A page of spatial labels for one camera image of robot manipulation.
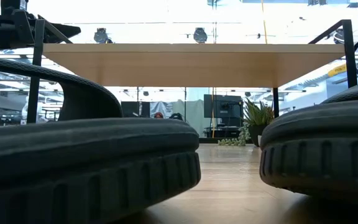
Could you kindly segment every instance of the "person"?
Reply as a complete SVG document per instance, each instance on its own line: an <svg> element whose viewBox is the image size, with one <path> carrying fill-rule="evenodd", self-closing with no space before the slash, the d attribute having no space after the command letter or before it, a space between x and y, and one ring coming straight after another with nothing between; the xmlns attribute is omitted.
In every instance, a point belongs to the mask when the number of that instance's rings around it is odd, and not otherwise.
<svg viewBox="0 0 358 224"><path fill-rule="evenodd" d="M157 112L157 113L154 115L154 118L164 118L164 116L162 115L162 113Z"/></svg>

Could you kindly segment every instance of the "desk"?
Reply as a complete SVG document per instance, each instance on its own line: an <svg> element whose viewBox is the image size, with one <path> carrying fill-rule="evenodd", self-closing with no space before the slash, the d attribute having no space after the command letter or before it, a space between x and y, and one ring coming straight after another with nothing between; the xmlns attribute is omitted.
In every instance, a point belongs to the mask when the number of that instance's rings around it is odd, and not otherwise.
<svg viewBox="0 0 358 224"><path fill-rule="evenodd" d="M280 87L344 56L341 44L45 44L103 86Z"/></svg>
<svg viewBox="0 0 358 224"><path fill-rule="evenodd" d="M224 126L224 127L217 127L215 128L215 138L238 138L240 135L240 129L241 127L233 127L233 126ZM206 137L211 138L212 137L212 128L207 127L204 128Z"/></svg>
<svg viewBox="0 0 358 224"><path fill-rule="evenodd" d="M318 200L264 184L260 149L202 144L201 182L193 189L117 223L358 223L358 206Z"/></svg>

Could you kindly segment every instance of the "potted plant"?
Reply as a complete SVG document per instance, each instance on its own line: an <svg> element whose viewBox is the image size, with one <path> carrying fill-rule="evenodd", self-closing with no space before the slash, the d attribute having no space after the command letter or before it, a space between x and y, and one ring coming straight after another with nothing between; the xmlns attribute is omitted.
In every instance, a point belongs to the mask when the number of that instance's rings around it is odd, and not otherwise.
<svg viewBox="0 0 358 224"><path fill-rule="evenodd" d="M222 139L218 140L219 146L245 146L246 141L250 138L247 124L243 124L241 128L239 128L240 135L238 138L233 139Z"/></svg>
<svg viewBox="0 0 358 224"><path fill-rule="evenodd" d="M274 118L273 110L269 106L265 106L261 101L260 107L247 99L246 101L246 118L245 122L248 124L249 135L252 142L259 147L258 136L269 125Z"/></svg>

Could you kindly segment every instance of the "black monitor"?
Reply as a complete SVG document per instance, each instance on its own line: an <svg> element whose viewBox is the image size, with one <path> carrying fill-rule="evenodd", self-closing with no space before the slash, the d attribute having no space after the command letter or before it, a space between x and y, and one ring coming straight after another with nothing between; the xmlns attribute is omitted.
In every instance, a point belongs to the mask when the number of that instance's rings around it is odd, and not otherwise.
<svg viewBox="0 0 358 224"><path fill-rule="evenodd" d="M204 117L212 118L242 118L241 96L204 95Z"/></svg>
<svg viewBox="0 0 358 224"><path fill-rule="evenodd" d="M140 114L143 118L150 117L150 102L136 102L136 101L122 101L121 108L125 118L138 117L139 106L142 107L142 113Z"/></svg>

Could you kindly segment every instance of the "green plant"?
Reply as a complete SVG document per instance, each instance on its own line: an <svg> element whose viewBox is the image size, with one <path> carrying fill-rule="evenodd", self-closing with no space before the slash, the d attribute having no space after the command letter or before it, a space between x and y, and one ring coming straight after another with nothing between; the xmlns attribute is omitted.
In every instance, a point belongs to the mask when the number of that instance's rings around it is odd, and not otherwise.
<svg viewBox="0 0 358 224"><path fill-rule="evenodd" d="M270 124L273 119L273 110L269 106L265 106L261 101L260 108L249 99L246 101L246 118L244 121L250 126Z"/></svg>
<svg viewBox="0 0 358 224"><path fill-rule="evenodd" d="M238 138L233 139L222 139L218 141L218 145L220 146L245 146L246 141L250 139L250 135L248 132L248 125L244 123L243 127L240 129L240 135Z"/></svg>

